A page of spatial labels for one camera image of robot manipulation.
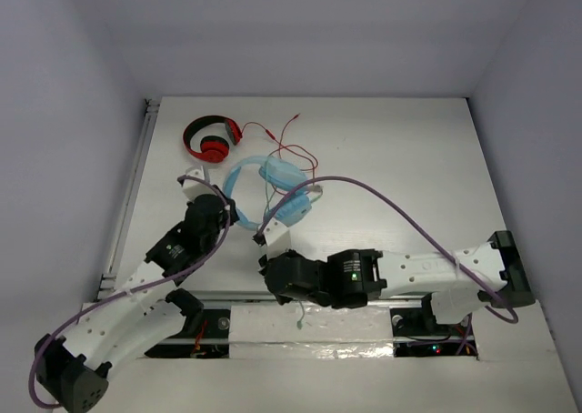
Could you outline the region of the light blue headphones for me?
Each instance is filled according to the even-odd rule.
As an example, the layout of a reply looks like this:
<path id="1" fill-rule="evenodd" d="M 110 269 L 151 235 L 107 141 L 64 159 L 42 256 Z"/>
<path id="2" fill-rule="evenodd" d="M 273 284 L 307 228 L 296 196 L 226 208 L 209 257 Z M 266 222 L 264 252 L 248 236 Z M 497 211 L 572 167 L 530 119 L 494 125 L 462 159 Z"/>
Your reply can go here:
<path id="1" fill-rule="evenodd" d="M 308 180 L 307 175 L 297 166 L 276 158 L 274 156 L 249 156 L 237 162 L 228 172 L 222 186 L 222 192 L 228 198 L 233 198 L 232 193 L 241 170 L 245 166 L 257 165 L 258 174 L 266 183 L 266 188 L 272 188 L 271 193 L 266 192 L 267 205 L 264 216 L 270 209 L 270 201 L 278 190 L 283 194 L 292 188 Z M 295 192 L 275 213 L 275 220 L 287 227 L 301 221 L 312 210 L 312 201 L 305 187 Z"/>

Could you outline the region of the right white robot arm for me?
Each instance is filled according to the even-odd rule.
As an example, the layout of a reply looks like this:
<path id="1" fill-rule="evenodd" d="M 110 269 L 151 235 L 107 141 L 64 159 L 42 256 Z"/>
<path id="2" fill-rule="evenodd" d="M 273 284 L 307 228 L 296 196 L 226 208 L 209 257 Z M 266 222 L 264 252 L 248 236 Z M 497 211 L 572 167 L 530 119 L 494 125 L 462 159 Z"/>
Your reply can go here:
<path id="1" fill-rule="evenodd" d="M 276 301 L 309 301 L 333 309 L 360 308 L 378 299 L 422 298 L 421 326 L 439 334 L 483 307 L 508 310 L 535 303 L 509 231 L 458 251 L 401 254 L 347 249 L 313 260 L 290 246 L 288 230 L 262 241 L 259 273 Z"/>

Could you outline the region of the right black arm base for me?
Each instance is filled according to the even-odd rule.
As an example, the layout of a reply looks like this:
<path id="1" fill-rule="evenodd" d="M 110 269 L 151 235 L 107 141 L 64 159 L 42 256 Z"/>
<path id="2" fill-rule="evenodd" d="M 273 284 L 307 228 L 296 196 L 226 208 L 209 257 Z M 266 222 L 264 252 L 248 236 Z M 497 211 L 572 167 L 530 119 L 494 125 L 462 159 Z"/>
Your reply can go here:
<path id="1" fill-rule="evenodd" d="M 439 325 L 424 299 L 416 307 L 392 307 L 390 317 L 396 358 L 478 357 L 472 317 Z"/>

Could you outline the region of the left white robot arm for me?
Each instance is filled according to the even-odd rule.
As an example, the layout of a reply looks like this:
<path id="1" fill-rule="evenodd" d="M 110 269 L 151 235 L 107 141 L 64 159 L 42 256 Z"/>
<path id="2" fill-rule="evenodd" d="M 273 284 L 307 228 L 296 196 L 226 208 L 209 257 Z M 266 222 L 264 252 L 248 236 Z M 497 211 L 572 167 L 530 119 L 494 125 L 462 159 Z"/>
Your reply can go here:
<path id="1" fill-rule="evenodd" d="M 204 330 L 204 305 L 182 283 L 224 241 L 238 220 L 234 200 L 220 192 L 188 202 L 184 219 L 145 255 L 114 293 L 66 321 L 35 345 L 28 390 L 41 385 L 55 405 L 87 412 L 122 366 L 174 335 Z"/>

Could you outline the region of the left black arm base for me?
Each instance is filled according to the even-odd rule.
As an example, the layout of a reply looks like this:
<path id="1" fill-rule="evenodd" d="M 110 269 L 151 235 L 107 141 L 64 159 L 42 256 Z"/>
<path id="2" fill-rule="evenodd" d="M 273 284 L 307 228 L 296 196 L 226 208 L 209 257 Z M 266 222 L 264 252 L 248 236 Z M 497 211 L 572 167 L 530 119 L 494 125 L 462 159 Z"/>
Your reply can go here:
<path id="1" fill-rule="evenodd" d="M 229 358 L 229 307 L 205 308 L 199 299 L 182 288 L 171 292 L 166 302 L 179 308 L 179 316 L 184 319 L 182 328 L 148 349 L 147 358 Z"/>

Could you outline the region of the red black headphones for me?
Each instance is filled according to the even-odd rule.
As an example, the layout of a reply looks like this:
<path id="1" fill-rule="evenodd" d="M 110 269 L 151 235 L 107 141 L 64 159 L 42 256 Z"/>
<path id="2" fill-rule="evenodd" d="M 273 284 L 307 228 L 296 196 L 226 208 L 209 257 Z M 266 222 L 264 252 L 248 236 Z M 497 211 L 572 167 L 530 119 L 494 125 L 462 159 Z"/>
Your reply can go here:
<path id="1" fill-rule="evenodd" d="M 223 126 L 228 139 L 214 135 L 204 136 L 200 141 L 199 150 L 194 150 L 191 141 L 195 134 L 211 125 Z M 185 128 L 182 135 L 186 152 L 190 156 L 210 164 L 223 162 L 229 155 L 230 145 L 238 145 L 242 138 L 242 129 L 237 122 L 229 117 L 218 115 L 201 116 L 193 120 Z"/>

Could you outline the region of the white foam block with tape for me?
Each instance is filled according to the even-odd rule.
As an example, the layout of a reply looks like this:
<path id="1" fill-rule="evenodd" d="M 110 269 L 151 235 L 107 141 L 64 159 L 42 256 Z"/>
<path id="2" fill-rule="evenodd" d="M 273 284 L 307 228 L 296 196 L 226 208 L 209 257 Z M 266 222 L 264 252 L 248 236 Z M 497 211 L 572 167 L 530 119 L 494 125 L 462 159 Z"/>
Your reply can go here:
<path id="1" fill-rule="evenodd" d="M 232 359 L 391 358 L 387 307 L 340 309 L 300 305 L 237 305 L 231 309 Z"/>

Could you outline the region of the aluminium rail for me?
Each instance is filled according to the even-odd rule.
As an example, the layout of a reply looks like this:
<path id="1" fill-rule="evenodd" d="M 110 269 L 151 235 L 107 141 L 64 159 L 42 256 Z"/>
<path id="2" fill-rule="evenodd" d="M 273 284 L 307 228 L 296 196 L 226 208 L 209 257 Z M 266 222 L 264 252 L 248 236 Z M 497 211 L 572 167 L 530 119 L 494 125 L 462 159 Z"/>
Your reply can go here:
<path id="1" fill-rule="evenodd" d="M 102 275 L 95 301 L 100 301 L 114 293 L 118 280 L 114 275 Z M 202 301 L 242 301 L 242 302 L 275 302 L 275 297 L 267 291 L 203 291 L 189 288 L 188 291 Z"/>

